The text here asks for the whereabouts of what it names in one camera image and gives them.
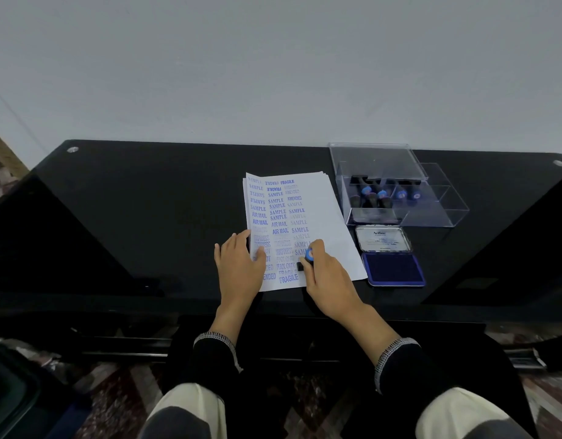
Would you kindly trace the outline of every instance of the paper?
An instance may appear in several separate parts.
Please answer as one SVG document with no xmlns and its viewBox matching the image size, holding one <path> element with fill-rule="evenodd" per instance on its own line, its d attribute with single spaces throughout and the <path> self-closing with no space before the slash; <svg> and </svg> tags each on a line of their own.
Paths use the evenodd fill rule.
<svg viewBox="0 0 562 439">
<path fill-rule="evenodd" d="M 329 177 L 324 173 L 243 179 L 251 257 L 265 247 L 266 270 L 261 291 L 306 286 L 296 262 L 309 244 L 322 239 L 350 279 L 367 277 L 362 260 L 344 224 Z"/>
</svg>

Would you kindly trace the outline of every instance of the person's right hand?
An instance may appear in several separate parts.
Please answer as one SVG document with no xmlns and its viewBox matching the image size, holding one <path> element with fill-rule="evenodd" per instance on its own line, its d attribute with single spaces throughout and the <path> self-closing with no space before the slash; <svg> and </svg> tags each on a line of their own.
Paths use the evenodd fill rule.
<svg viewBox="0 0 562 439">
<path fill-rule="evenodd" d="M 364 306 L 350 276 L 335 258 L 325 251 L 324 241 L 311 243 L 314 266 L 299 259 L 306 275 L 307 293 L 326 316 L 344 325 L 349 316 Z"/>
</svg>

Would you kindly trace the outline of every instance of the white stitching on cuff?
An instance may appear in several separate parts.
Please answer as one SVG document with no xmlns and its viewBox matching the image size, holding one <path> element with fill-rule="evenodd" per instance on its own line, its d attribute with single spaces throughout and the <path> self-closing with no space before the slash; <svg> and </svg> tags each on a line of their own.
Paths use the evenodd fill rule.
<svg viewBox="0 0 562 439">
<path fill-rule="evenodd" d="M 239 373 L 242 371 L 241 366 L 238 364 L 237 349 L 234 348 L 234 344 L 229 338 L 227 338 L 224 334 L 220 334 L 219 332 L 215 332 L 215 331 L 203 332 L 198 337 L 196 337 L 196 340 L 194 340 L 194 347 L 196 346 L 196 342 L 202 339 L 217 339 L 221 342 L 224 342 L 226 346 L 230 349 L 230 352 L 233 354 L 234 366 L 237 368 Z"/>
<path fill-rule="evenodd" d="M 403 345 L 412 345 L 412 344 L 415 344 L 418 347 L 420 346 L 415 339 L 411 339 L 410 337 L 397 339 L 392 344 L 390 344 L 386 350 L 383 351 L 383 354 L 380 355 L 379 362 L 376 364 L 376 368 L 375 368 L 375 387 L 376 387 L 376 391 L 378 391 L 379 394 L 382 394 L 380 392 L 380 375 L 382 374 L 383 369 L 385 369 L 385 365 L 387 364 L 387 361 L 393 355 L 393 353 L 397 351 L 399 348 L 401 348 Z"/>
</svg>

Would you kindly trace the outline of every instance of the brown wooden trim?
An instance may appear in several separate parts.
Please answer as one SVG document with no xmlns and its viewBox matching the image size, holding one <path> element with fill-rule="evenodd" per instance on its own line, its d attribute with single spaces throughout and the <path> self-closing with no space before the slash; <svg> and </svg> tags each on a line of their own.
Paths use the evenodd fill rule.
<svg viewBox="0 0 562 439">
<path fill-rule="evenodd" d="M 29 170 L 24 163 L 19 160 L 19 157 L 7 146 L 0 138 L 0 162 L 11 172 L 11 174 L 17 178 L 21 178 L 26 175 Z"/>
</svg>

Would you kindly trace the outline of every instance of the black table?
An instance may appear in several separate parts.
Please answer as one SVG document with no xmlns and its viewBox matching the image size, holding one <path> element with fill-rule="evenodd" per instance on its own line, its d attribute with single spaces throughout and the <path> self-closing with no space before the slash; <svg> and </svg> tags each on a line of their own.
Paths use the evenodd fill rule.
<svg viewBox="0 0 562 439">
<path fill-rule="evenodd" d="M 453 229 L 406 228 L 426 287 L 358 281 L 363 301 L 389 320 L 562 323 L 562 269 L 555 273 L 561 281 L 550 284 L 546 271 L 523 271 L 525 252 L 507 244 L 523 216 L 532 229 L 544 225 L 562 237 L 562 163 L 554 163 L 562 155 L 415 153 L 441 166 L 470 212 Z M 213 314 L 219 302 L 213 246 L 246 227 L 241 181 L 247 171 L 333 176 L 325 147 L 64 142 L 0 200 L 0 314 Z M 534 290 L 495 288 L 470 301 L 478 294 L 451 281 L 495 240 L 502 241 L 504 269 L 519 287 L 526 274 L 542 280 Z M 531 255 L 545 262 L 556 255 L 542 251 Z M 139 291 L 126 285 L 130 276 Z M 301 288 L 260 299 L 256 314 L 317 315 Z"/>
</svg>

